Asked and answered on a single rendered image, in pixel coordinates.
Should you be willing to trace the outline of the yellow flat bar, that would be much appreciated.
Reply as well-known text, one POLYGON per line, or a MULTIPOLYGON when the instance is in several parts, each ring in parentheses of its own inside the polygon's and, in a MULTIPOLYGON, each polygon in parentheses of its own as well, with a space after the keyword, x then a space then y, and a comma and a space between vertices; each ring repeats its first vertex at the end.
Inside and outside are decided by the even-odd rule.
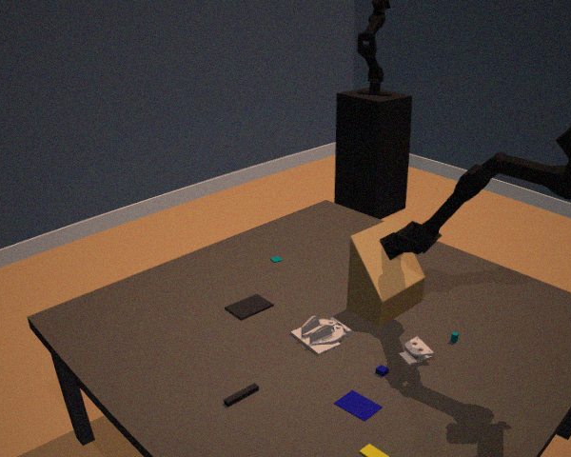
POLYGON ((389 457, 372 445, 367 445, 359 451, 364 457, 389 457))

